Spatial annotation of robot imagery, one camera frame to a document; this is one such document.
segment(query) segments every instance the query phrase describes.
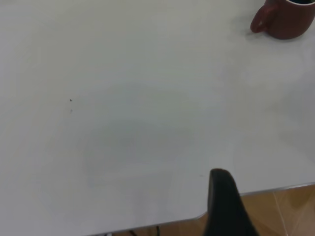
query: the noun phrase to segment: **table surface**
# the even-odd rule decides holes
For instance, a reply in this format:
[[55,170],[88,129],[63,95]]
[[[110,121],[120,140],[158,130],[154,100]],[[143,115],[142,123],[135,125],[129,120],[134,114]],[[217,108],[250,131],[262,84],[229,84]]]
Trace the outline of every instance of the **table surface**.
[[0,3],[0,230],[86,236],[315,181],[315,27],[249,31],[263,0]]

